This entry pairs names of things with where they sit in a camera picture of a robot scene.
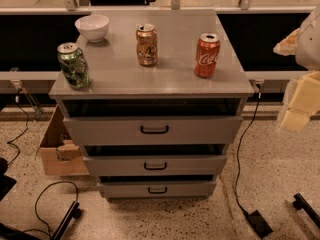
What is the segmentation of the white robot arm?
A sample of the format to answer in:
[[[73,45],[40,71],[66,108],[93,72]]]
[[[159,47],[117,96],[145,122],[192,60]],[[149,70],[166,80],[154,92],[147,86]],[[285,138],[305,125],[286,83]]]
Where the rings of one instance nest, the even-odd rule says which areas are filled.
[[[290,80],[279,112],[281,129],[298,133],[320,111],[320,6],[273,48],[273,52],[294,55],[296,63],[308,70],[298,80]]]

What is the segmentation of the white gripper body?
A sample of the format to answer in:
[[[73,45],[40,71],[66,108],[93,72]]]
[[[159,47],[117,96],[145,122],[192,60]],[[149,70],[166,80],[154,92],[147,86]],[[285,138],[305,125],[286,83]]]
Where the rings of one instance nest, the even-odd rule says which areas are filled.
[[[320,72],[290,80],[285,91],[285,115],[311,117],[320,110]]]

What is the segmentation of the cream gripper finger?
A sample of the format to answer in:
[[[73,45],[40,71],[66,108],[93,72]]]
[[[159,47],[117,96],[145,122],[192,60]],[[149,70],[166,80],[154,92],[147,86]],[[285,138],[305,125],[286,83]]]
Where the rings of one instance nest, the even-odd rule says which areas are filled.
[[[294,111],[286,111],[280,123],[280,127],[290,132],[300,132],[309,122],[310,118]]]

